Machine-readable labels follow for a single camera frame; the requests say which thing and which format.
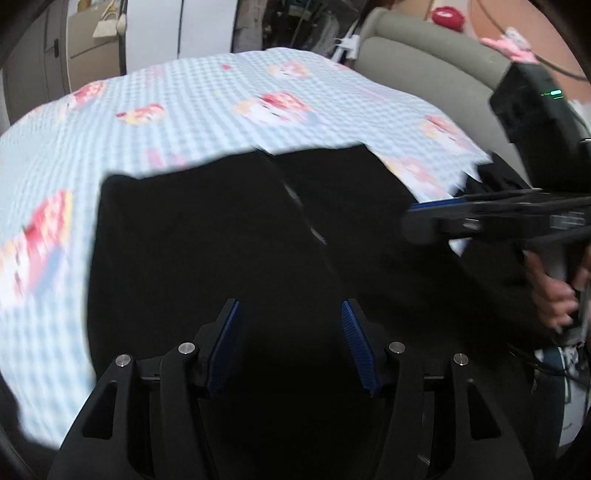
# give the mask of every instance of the pink toy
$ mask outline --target pink toy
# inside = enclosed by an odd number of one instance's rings
[[[534,52],[527,48],[522,48],[524,46],[528,46],[525,39],[523,40],[524,42],[519,42],[521,47],[515,42],[515,38],[510,38],[507,35],[501,35],[500,39],[498,40],[493,40],[491,38],[481,38],[480,42],[487,47],[500,51],[505,57],[516,63],[540,63],[538,59],[535,58]]]

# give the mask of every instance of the light blue checkered blanket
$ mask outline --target light blue checkered blanket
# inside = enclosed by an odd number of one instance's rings
[[[420,201],[447,197],[488,160],[433,105],[284,48],[94,82],[10,128],[0,139],[0,371],[25,433],[59,445],[95,381],[86,284],[108,174],[359,142]]]

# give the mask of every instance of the door handle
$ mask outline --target door handle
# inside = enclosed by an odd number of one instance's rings
[[[58,38],[53,41],[53,45],[51,47],[45,50],[45,53],[51,50],[53,50],[53,56],[58,59],[60,57],[60,40]]]

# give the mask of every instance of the handheld controller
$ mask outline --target handheld controller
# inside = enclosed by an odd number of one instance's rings
[[[403,235],[417,245],[512,241],[538,253],[550,277],[571,283],[591,242],[591,140],[542,65],[512,64],[490,104],[537,188],[415,204],[403,217]],[[588,286],[577,292],[579,310],[554,337],[558,345],[585,340],[589,298]]]

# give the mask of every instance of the finger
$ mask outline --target finger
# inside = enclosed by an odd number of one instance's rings
[[[544,268],[544,264],[542,263],[541,258],[530,251],[525,252],[525,264],[529,269],[531,275],[533,275],[534,279],[538,283],[542,283],[545,278],[548,277],[546,274],[546,270]]]
[[[558,334],[562,334],[563,328],[573,323],[573,319],[569,315],[559,317],[540,315],[540,320],[542,325],[556,331]]]
[[[562,317],[579,308],[576,300],[548,301],[537,292],[534,292],[532,297],[540,315],[547,317]]]
[[[533,252],[526,252],[526,264],[528,266],[528,279],[543,297],[549,301],[558,301],[574,298],[574,290],[569,284],[555,278],[550,278],[544,269],[542,260]]]
[[[534,292],[548,302],[575,300],[574,290],[569,284],[547,277],[541,284],[533,283]]]
[[[579,271],[574,277],[573,287],[579,291],[583,291],[591,277],[591,245],[585,249],[585,255]]]

